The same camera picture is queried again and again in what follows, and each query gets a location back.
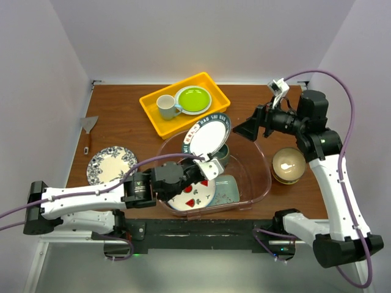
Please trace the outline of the watermelon plate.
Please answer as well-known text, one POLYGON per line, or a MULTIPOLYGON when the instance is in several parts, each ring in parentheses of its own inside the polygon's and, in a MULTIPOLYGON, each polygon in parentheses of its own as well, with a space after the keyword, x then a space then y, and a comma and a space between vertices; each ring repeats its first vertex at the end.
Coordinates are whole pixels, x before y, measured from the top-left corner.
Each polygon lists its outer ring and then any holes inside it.
POLYGON ((190 211, 207 207, 213 200, 216 192, 216 182, 201 181, 191 184, 181 194, 174 196, 167 204, 177 211, 190 211))

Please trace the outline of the teal glazed ceramic mug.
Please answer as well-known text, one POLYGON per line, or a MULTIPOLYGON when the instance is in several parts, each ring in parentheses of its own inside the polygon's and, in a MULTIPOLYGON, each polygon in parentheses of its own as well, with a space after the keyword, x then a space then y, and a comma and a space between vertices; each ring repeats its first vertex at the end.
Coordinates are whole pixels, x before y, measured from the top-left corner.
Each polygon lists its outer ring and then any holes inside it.
POLYGON ((213 154, 213 157, 216 157, 221 165, 226 168, 230 160, 230 149, 228 145, 224 144, 215 154, 213 154))

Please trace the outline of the mint divided rectangular plate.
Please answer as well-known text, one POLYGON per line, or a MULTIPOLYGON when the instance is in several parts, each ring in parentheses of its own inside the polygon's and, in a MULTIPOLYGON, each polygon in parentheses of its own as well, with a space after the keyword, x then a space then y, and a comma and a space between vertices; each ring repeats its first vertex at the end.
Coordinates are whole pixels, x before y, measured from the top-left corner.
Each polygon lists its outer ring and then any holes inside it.
POLYGON ((240 201, 236 179, 232 175, 221 175, 215 180, 216 190, 209 206, 237 203, 240 201))

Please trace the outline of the dark green lettered plate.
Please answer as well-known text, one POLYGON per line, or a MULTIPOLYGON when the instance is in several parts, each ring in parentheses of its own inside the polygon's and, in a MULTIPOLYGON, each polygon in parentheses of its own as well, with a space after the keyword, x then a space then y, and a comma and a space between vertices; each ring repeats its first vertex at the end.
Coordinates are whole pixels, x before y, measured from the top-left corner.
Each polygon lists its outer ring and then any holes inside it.
POLYGON ((197 121, 185 134, 181 150, 195 156, 214 155, 226 143, 232 123, 224 113, 209 114, 197 121))

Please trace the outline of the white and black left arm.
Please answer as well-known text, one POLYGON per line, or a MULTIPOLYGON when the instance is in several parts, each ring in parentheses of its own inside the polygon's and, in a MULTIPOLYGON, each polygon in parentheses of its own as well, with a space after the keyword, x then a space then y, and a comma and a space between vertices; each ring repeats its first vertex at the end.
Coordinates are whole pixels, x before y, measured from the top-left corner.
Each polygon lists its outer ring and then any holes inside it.
POLYGON ((125 222, 116 211, 148 208, 156 200, 169 201, 191 184, 214 180, 219 172, 211 161, 185 154, 173 162, 174 154, 164 155, 165 163, 144 172, 128 172, 123 179, 95 186, 53 188, 43 181, 31 184, 23 227, 25 235, 42 235, 56 228, 87 230, 121 239, 125 222))

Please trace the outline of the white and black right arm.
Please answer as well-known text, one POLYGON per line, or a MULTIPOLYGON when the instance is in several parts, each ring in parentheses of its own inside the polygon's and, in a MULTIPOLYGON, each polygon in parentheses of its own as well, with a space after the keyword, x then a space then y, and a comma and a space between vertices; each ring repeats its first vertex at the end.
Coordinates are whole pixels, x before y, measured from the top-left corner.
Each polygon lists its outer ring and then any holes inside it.
POLYGON ((284 111, 271 103, 259 105, 251 117, 233 128, 234 133, 252 142, 260 127, 265 130, 264 137, 274 131, 295 136, 320 187, 329 228, 323 228, 297 209, 286 209, 275 213, 272 233, 280 240, 292 235, 309 244, 324 268, 370 259, 384 246, 382 237, 371 233, 360 214, 346 161, 340 154, 341 138, 326 126, 328 106, 324 93, 305 90, 296 111, 284 111))

